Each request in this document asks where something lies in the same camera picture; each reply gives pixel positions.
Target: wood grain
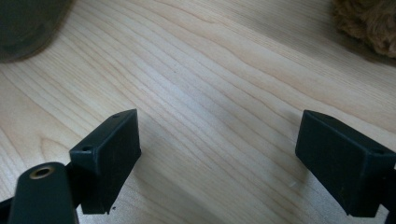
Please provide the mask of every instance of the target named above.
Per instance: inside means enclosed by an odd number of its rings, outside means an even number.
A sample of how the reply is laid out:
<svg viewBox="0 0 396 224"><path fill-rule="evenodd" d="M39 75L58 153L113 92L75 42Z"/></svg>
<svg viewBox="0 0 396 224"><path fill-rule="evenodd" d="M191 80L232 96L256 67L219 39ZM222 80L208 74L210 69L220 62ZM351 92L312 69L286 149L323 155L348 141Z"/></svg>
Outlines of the wood grain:
<svg viewBox="0 0 396 224"><path fill-rule="evenodd" d="M137 108L143 156L81 223L383 223L347 217L294 155L304 109L396 148L395 61L337 33L330 1L77 0L43 52L0 64L0 200Z"/></svg>

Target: screw hole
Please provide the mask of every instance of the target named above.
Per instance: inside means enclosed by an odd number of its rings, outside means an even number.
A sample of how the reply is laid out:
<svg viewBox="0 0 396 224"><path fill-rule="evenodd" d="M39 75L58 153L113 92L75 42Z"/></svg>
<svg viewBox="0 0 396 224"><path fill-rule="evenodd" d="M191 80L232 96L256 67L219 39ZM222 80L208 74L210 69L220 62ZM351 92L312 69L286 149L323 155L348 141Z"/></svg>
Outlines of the screw hole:
<svg viewBox="0 0 396 224"><path fill-rule="evenodd" d="M54 170L52 166L44 166L34 170L29 176L31 179L41 179L51 175Z"/></svg>
<svg viewBox="0 0 396 224"><path fill-rule="evenodd" d="M81 149L81 151L91 151L93 146L85 146Z"/></svg>

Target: brown fuzzy object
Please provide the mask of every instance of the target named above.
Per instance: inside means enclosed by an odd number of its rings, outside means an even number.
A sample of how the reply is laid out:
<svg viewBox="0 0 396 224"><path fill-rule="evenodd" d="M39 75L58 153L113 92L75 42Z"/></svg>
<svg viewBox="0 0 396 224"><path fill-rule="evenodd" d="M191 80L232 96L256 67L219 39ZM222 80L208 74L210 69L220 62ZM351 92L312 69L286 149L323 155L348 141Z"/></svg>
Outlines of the brown fuzzy object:
<svg viewBox="0 0 396 224"><path fill-rule="evenodd" d="M332 0L337 28L396 58L396 0Z"/></svg>

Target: wooden table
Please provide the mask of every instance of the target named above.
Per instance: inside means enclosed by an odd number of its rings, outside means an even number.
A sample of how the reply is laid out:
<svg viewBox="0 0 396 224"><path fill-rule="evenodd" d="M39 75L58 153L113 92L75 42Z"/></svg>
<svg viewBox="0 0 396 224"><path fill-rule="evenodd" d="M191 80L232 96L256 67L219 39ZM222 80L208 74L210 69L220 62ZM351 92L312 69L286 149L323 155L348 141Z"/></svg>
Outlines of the wooden table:
<svg viewBox="0 0 396 224"><path fill-rule="evenodd" d="M383 223L347 217L294 148L311 109L396 149L395 64L337 33L331 1L77 0L44 51L0 64L0 200L137 108L143 155L81 223Z"/></svg>

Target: plush toy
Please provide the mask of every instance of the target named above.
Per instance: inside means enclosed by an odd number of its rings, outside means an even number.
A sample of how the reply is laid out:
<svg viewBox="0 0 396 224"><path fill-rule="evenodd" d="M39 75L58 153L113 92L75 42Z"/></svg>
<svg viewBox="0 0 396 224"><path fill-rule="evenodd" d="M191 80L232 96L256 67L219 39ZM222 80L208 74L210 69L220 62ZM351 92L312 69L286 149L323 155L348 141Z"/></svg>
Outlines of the plush toy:
<svg viewBox="0 0 396 224"><path fill-rule="evenodd" d="M337 28L396 58L396 0L332 0Z"/></svg>

